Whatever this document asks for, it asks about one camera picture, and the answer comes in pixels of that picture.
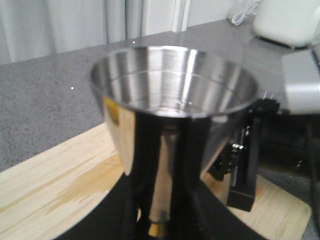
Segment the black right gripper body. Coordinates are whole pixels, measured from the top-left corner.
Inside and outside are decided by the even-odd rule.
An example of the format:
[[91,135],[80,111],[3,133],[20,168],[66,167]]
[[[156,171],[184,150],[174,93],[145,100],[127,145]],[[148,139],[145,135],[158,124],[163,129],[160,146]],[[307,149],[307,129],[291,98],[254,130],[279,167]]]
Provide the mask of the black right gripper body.
[[274,99],[259,99],[209,173],[221,182],[230,174],[226,204],[249,212],[259,168],[309,178],[311,207],[319,212],[320,115],[289,113]]

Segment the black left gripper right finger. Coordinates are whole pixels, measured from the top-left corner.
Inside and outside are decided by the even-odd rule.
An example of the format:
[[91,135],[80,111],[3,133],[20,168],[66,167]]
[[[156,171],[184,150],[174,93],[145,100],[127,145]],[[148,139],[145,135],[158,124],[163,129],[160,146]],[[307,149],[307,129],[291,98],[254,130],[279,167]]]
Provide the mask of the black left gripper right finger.
[[204,184],[196,188],[194,204],[204,240],[265,239],[231,213]]

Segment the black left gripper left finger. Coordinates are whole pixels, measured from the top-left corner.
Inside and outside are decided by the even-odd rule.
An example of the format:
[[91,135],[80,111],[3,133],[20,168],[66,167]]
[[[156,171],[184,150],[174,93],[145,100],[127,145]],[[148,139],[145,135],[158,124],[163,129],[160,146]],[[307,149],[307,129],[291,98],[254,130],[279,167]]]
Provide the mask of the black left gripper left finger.
[[135,240],[138,209],[128,177],[122,174],[111,191],[82,220],[57,240]]

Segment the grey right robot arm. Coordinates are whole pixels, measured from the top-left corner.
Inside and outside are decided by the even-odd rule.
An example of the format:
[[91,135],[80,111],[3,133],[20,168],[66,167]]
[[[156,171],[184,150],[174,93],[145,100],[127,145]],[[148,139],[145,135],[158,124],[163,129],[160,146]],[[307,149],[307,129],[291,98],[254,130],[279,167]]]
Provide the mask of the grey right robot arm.
[[281,59],[285,99],[258,98],[258,82],[233,62],[212,59],[209,77],[231,92],[228,102],[247,106],[231,125],[209,173],[218,181],[230,174],[226,205],[250,212],[256,200],[258,168],[290,170],[310,180],[311,208],[320,222],[320,48]]

